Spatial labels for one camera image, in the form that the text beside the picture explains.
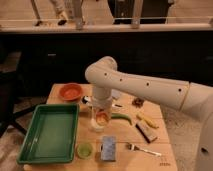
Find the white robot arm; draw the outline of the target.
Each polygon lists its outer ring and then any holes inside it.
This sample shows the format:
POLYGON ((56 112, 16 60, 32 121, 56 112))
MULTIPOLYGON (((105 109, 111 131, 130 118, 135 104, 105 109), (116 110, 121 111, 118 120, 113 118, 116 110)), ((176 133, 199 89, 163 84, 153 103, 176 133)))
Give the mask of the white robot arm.
POLYGON ((92 106, 110 109, 111 90, 180 110, 202 123, 195 171, 213 171, 213 87, 187 81, 122 73, 110 56, 103 57, 85 70, 92 84, 92 106))

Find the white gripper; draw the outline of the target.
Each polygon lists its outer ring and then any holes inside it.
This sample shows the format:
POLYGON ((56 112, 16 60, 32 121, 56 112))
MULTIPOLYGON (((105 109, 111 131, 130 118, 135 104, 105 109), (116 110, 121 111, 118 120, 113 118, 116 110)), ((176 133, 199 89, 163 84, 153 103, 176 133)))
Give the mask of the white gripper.
POLYGON ((92 117, 96 118, 96 115, 99 112, 105 112, 110 121, 111 119, 111 107, 112 107, 112 98, 99 99, 96 97, 92 97, 92 117))

